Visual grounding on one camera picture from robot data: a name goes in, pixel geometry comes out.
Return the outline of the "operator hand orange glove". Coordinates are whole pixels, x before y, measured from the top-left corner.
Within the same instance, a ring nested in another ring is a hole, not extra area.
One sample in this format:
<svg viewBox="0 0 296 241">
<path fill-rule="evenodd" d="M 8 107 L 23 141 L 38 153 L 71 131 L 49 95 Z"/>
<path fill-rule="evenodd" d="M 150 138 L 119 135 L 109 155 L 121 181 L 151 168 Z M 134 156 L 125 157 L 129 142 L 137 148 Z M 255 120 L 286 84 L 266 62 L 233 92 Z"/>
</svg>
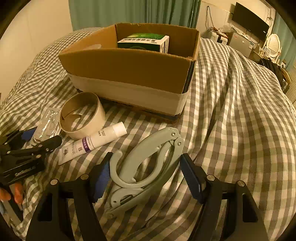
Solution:
<svg viewBox="0 0 296 241">
<path fill-rule="evenodd" d="M 14 190 L 10 193 L 10 188 L 7 190 L 1 187 L 0 189 L 0 199 L 1 201 L 10 201 L 12 196 L 14 196 L 14 201 L 17 204 L 22 204 L 23 202 L 23 184 L 22 182 L 17 182 L 14 184 Z"/>
</svg>

